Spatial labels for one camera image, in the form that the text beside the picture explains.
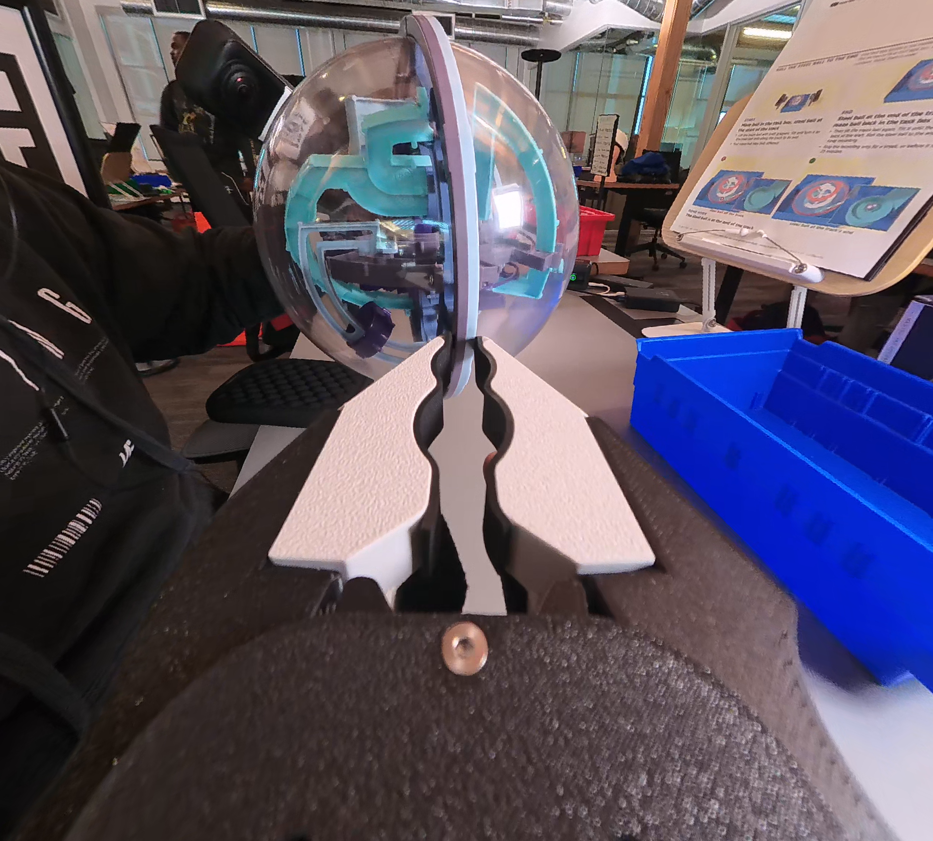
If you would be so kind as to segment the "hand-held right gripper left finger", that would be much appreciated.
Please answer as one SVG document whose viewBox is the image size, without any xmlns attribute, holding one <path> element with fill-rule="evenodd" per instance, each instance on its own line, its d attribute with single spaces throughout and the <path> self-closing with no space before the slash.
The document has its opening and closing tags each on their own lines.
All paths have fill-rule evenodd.
<svg viewBox="0 0 933 841">
<path fill-rule="evenodd" d="M 400 609 L 452 608 L 452 538 L 429 453 L 448 360 L 437 337 L 344 404 L 269 551 L 274 565 L 370 578 Z"/>
</svg>

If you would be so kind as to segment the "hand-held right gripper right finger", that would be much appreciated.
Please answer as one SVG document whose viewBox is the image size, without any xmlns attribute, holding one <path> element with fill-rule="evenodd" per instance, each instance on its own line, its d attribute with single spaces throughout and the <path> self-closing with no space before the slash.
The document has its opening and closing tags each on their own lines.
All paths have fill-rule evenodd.
<svg viewBox="0 0 933 841">
<path fill-rule="evenodd" d="M 507 612 L 539 609 L 555 585 L 640 571 L 656 555 L 610 454 L 619 437 L 488 337 L 479 339 L 484 545 Z"/>
</svg>

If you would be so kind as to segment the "clear maze ball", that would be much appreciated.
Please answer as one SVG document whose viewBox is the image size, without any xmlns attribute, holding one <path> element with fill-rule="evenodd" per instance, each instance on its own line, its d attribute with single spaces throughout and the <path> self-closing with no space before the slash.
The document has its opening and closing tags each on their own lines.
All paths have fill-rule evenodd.
<svg viewBox="0 0 933 841">
<path fill-rule="evenodd" d="M 254 228 L 290 319 L 377 379 L 436 338 L 447 395 L 478 337 L 518 354 L 563 296 L 579 246 L 558 130 L 516 77 L 416 13 L 281 103 Z"/>
</svg>

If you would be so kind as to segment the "person's left forearm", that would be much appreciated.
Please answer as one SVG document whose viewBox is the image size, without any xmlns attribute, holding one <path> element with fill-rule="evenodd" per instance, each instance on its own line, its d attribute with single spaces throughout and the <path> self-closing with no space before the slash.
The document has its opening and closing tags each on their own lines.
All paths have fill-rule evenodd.
<svg viewBox="0 0 933 841">
<path fill-rule="evenodd" d="M 64 184 L 66 279 L 104 311 L 134 361 L 200 355 L 284 313 L 249 227 L 172 231 Z"/>
</svg>

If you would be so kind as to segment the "black white marker board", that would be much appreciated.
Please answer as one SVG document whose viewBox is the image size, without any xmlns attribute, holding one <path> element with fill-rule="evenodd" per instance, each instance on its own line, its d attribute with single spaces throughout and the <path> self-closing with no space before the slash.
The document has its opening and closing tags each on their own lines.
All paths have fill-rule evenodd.
<svg viewBox="0 0 933 841">
<path fill-rule="evenodd" d="M 40 0 L 1 0 L 1 157 L 96 202 L 87 137 Z"/>
</svg>

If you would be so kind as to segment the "blue plastic bin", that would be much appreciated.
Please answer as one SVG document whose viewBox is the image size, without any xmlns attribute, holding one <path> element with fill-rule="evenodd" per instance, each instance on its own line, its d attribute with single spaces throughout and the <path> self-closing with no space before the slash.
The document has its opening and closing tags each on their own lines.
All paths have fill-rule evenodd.
<svg viewBox="0 0 933 841">
<path fill-rule="evenodd" d="M 932 687 L 932 386 L 796 330 L 637 342 L 631 426 L 881 683 Z"/>
</svg>

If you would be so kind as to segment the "red plastic bin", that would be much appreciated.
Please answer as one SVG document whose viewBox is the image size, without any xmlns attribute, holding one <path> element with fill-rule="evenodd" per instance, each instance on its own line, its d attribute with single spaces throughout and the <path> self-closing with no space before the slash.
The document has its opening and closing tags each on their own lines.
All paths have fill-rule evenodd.
<svg viewBox="0 0 933 841">
<path fill-rule="evenodd" d="M 577 259 L 579 261 L 595 259 L 603 249 L 605 231 L 615 215 L 587 205 L 580 205 L 578 212 Z"/>
</svg>

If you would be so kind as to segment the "person's black printed jacket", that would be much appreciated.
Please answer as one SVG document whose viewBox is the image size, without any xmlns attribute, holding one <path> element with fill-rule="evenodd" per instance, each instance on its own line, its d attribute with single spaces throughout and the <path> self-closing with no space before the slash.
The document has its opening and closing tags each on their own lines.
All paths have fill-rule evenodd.
<svg viewBox="0 0 933 841">
<path fill-rule="evenodd" d="M 115 303 L 131 223 L 2 167 L 2 824 L 49 786 L 213 493 L 168 444 Z"/>
</svg>

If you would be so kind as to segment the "black office chair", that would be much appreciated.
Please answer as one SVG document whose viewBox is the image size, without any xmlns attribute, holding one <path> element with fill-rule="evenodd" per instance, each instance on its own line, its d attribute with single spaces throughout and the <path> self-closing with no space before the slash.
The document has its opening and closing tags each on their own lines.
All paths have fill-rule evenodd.
<svg viewBox="0 0 933 841">
<path fill-rule="evenodd" d="M 647 151 L 638 158 L 647 158 L 644 164 L 636 164 L 636 160 L 633 159 L 622 173 L 622 181 L 633 188 L 624 191 L 625 203 L 615 251 L 624 257 L 632 253 L 647 252 L 654 271 L 659 269 L 659 259 L 665 260 L 668 257 L 677 260 L 680 269 L 687 266 L 687 259 L 671 250 L 661 240 L 663 220 L 681 186 L 681 155 L 679 147 Z M 652 237 L 647 243 L 636 243 L 636 224 L 651 229 Z"/>
</svg>

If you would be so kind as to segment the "wooden post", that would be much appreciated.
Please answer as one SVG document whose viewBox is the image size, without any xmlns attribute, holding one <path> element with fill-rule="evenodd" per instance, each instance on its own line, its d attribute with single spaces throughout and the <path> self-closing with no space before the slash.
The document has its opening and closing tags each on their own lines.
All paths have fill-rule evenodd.
<svg viewBox="0 0 933 841">
<path fill-rule="evenodd" d="M 659 150 L 669 114 L 693 0 L 666 0 L 647 83 L 636 155 Z"/>
</svg>

